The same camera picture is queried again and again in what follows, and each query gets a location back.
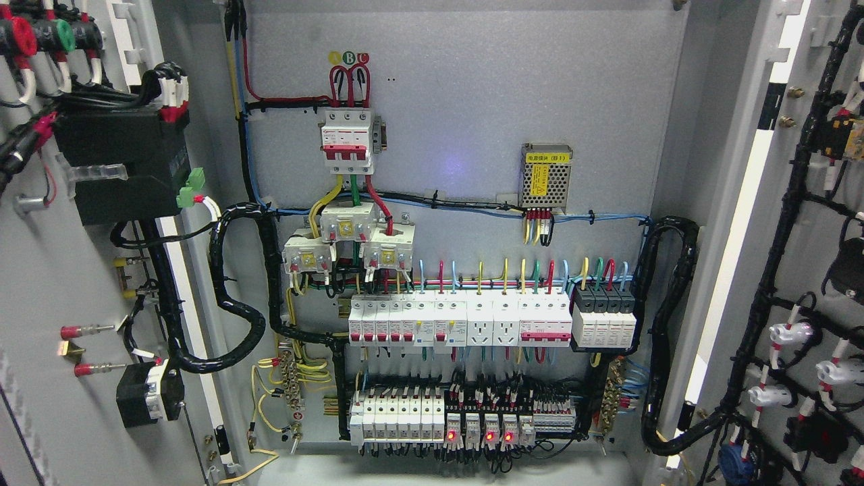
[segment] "mounting screw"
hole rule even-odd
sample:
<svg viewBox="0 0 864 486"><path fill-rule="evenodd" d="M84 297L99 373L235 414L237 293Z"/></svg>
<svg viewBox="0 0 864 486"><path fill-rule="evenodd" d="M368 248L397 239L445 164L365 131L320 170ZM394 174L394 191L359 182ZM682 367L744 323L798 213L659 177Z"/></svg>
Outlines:
<svg viewBox="0 0 864 486"><path fill-rule="evenodd" d="M798 86L791 86L789 89L786 90L786 96L788 96L789 98L798 99L805 94L806 93L804 92L804 89L799 88Z"/></svg>
<svg viewBox="0 0 864 486"><path fill-rule="evenodd" d="M792 117L783 116L780 117L778 125L782 126L783 128L792 128L793 126L797 125L797 122Z"/></svg>

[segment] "metal mesh power supply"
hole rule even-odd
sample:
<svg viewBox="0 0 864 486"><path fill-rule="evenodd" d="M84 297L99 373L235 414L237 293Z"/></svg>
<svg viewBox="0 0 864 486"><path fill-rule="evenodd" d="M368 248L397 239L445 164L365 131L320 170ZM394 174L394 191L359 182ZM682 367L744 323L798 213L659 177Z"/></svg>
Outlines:
<svg viewBox="0 0 864 486"><path fill-rule="evenodd" d="M525 208L567 208L573 149L565 144L522 146L522 194Z"/></svg>

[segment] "hinge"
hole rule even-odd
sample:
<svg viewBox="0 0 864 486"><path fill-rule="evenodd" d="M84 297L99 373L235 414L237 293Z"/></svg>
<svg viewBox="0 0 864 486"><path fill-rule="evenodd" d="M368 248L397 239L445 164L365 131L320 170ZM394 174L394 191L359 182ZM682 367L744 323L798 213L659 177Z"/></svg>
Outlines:
<svg viewBox="0 0 864 486"><path fill-rule="evenodd" d="M786 93L785 83L768 83L765 93L765 102L762 104L762 113L759 115L759 130L774 130L777 117L780 115L780 104Z"/></svg>

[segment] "circuit breaker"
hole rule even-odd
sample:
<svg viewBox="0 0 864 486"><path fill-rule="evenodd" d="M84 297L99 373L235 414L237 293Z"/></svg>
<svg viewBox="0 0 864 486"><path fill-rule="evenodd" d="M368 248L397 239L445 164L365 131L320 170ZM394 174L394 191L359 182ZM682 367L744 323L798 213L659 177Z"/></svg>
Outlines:
<svg viewBox="0 0 864 486"><path fill-rule="evenodd" d="M342 108L324 111L321 150L331 174L369 176L375 173L372 161L372 111Z"/></svg>

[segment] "green terminal connector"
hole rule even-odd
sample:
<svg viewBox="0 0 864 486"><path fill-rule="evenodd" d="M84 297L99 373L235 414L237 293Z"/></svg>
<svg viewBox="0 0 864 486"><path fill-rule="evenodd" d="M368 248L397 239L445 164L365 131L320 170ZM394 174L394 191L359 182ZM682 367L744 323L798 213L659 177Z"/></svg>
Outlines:
<svg viewBox="0 0 864 486"><path fill-rule="evenodd" d="M204 169L196 167L189 172L189 177L186 178L186 185L180 188L177 194L178 208L191 208L194 204L194 198L204 188Z"/></svg>

